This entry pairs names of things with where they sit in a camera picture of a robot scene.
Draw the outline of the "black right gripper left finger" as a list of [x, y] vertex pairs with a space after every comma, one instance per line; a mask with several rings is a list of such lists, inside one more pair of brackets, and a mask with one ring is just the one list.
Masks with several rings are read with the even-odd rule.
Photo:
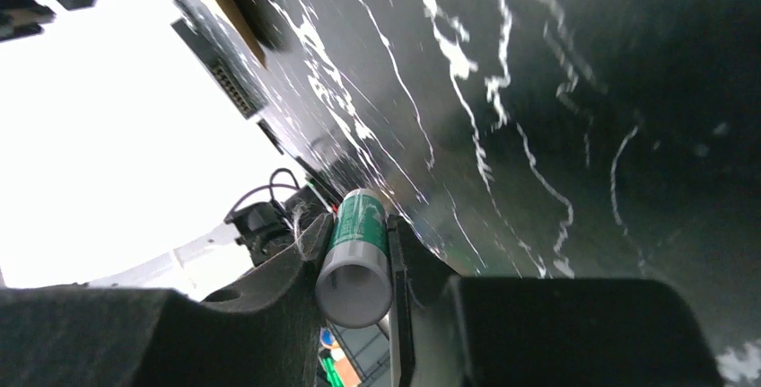
[[201, 302], [166, 288], [1, 292], [4, 386], [312, 386], [334, 219]]

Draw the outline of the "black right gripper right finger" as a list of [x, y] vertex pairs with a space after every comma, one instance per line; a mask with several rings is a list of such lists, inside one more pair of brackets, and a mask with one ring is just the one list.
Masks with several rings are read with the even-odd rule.
[[395, 386], [719, 386], [686, 302], [631, 278], [457, 274], [387, 222]]

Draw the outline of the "green white glue stick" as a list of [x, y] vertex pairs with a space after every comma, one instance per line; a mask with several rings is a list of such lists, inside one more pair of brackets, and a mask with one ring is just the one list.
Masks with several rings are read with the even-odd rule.
[[315, 295], [325, 317], [348, 329], [371, 326], [388, 313], [387, 214], [372, 190], [355, 189], [339, 205]]

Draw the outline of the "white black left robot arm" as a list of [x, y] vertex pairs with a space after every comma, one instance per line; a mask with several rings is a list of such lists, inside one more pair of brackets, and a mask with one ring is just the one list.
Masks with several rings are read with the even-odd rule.
[[88, 288], [168, 288], [194, 300], [249, 274], [284, 251], [317, 216], [337, 209], [337, 193], [317, 175], [298, 180], [278, 168], [269, 181], [244, 193], [211, 232]]

